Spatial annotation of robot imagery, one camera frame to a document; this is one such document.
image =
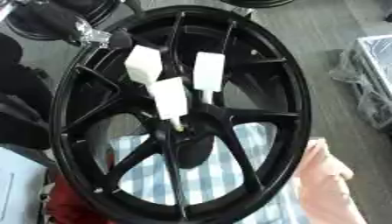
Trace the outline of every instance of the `gray floor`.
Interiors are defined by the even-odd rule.
[[[188,3],[191,0],[161,0],[160,3]],[[147,3],[154,7],[156,3]],[[352,194],[369,223],[390,223],[392,219],[392,145],[382,133],[369,127],[356,113],[349,89],[331,80],[329,71],[337,50],[356,38],[392,31],[382,22],[388,10],[382,0],[297,0],[294,3],[259,10],[254,16],[275,33],[292,51],[309,82],[313,102],[313,135],[325,137],[334,155],[355,171],[350,181]],[[127,10],[116,14],[126,16]],[[2,32],[10,33],[6,27]],[[57,82],[77,49],[61,42],[39,43],[17,38],[24,46],[24,62],[42,67]]]

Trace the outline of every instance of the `rim lip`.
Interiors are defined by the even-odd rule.
[[[166,13],[167,11],[197,11],[201,13],[203,13],[204,11],[205,13],[208,12],[230,13],[228,11],[217,10],[214,8],[209,8],[204,6],[172,6],[172,7],[150,10],[146,13],[155,12],[159,14],[159,12],[161,12],[162,14],[165,14],[165,11]],[[201,221],[192,221],[192,222],[189,221],[187,223],[217,223],[217,222],[230,223],[232,221],[239,221],[240,219],[253,213],[256,209],[265,205],[269,200],[272,199],[273,196],[276,195],[276,193],[283,187],[283,185],[286,184],[288,179],[291,177],[292,173],[297,168],[299,161],[305,151],[305,146],[307,144],[307,140],[309,139],[309,135],[310,135],[311,120],[312,120],[311,100],[310,100],[308,88],[306,86],[305,78],[303,76],[300,67],[298,66],[298,63],[295,61],[295,59],[290,54],[290,52],[283,46],[283,44],[269,31],[262,28],[258,24],[255,24],[243,17],[235,15],[234,13],[230,13],[230,17],[235,17],[236,20],[241,20],[242,24],[247,25],[247,30],[249,30],[249,32],[255,33],[256,36],[261,36],[264,37],[265,39],[268,39],[268,41],[273,45],[272,49],[275,49],[277,53],[284,53],[286,59],[288,60],[287,64],[290,64],[289,68],[285,66],[285,70],[286,72],[289,72],[288,70],[291,70],[292,74],[290,75],[290,77],[294,78],[295,79],[294,82],[298,84],[298,90],[299,90],[298,94],[302,99],[301,100],[302,110],[298,112],[300,114],[300,119],[299,119],[300,122],[298,123],[297,132],[293,133],[292,135],[292,139],[296,139],[296,140],[291,140],[292,145],[288,147],[289,148],[288,150],[294,152],[292,153],[292,156],[290,157],[290,160],[287,162],[287,165],[285,166],[285,170],[282,171],[281,175],[275,179],[274,183],[269,185],[269,187],[266,189],[265,192],[260,193],[262,194],[262,197],[258,196],[252,199],[252,201],[249,202],[250,205],[245,205],[245,206],[241,205],[240,212],[238,212],[238,206],[233,206],[230,207],[230,209],[227,210],[224,213],[224,215],[222,215],[221,217],[213,217],[216,218],[216,220],[201,220]],[[121,25],[128,25],[130,21],[135,22],[134,19],[135,19],[134,16],[127,17],[110,26],[107,29],[107,31],[113,31],[121,27]],[[141,223],[141,222],[142,223],[145,222],[176,223],[168,220],[151,220],[150,218],[141,216],[140,214],[132,213],[129,210],[124,209],[122,206],[119,206],[118,204],[114,205],[115,203],[113,203],[113,201],[108,201],[107,199],[96,197],[96,195],[92,192],[92,190],[88,189],[87,187],[88,185],[86,185],[87,183],[86,180],[74,175],[72,169],[72,166],[74,165],[69,164],[69,162],[74,163],[74,161],[68,161],[67,156],[62,150],[63,143],[62,143],[62,139],[61,139],[62,137],[60,134],[59,127],[61,127],[60,118],[62,117],[63,114],[62,104],[64,103],[63,101],[65,98],[64,93],[70,88],[67,85],[67,83],[71,81],[73,78],[71,74],[74,70],[74,66],[80,62],[88,61],[89,58],[91,58],[95,53],[96,53],[96,49],[92,49],[92,48],[85,48],[80,51],[80,53],[74,58],[73,62],[66,70],[65,75],[59,84],[58,90],[53,100],[51,121],[50,121],[50,136],[51,136],[54,155],[58,159],[59,168],[61,169],[62,173],[64,174],[64,176],[66,177],[70,185],[73,187],[73,189],[75,189],[75,191],[82,198],[87,200],[89,204],[91,204],[99,211],[104,212],[108,217],[114,219],[115,221],[120,221],[121,223],[123,222],[124,223]]]
[[[272,8],[289,4],[294,0],[222,0],[226,4],[231,4],[244,8]]]

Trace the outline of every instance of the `plastic bag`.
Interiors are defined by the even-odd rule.
[[[353,86],[358,110],[373,127],[392,130],[392,35],[358,38],[332,77]]]

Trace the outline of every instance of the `blue checkered cloth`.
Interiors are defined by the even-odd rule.
[[[234,131],[256,170],[270,151],[275,128],[268,124],[249,123],[236,126]],[[115,161],[121,161],[148,137],[123,136],[113,140]],[[180,169],[180,177],[190,205],[217,199],[243,183],[240,166],[219,138],[215,138],[208,160],[191,170]],[[162,205],[175,204],[169,173],[160,155],[149,157],[129,170],[119,186],[142,200]],[[307,224],[309,221],[289,182],[267,205],[237,223]]]

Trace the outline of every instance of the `white cap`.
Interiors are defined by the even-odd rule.
[[[193,69],[193,87],[198,90],[220,92],[225,55],[213,52],[198,52]]]
[[[162,73],[162,59],[157,49],[136,45],[125,60],[129,77],[136,82],[150,85]]]
[[[178,120],[188,113],[186,92],[180,77],[157,81],[148,86],[162,120]]]

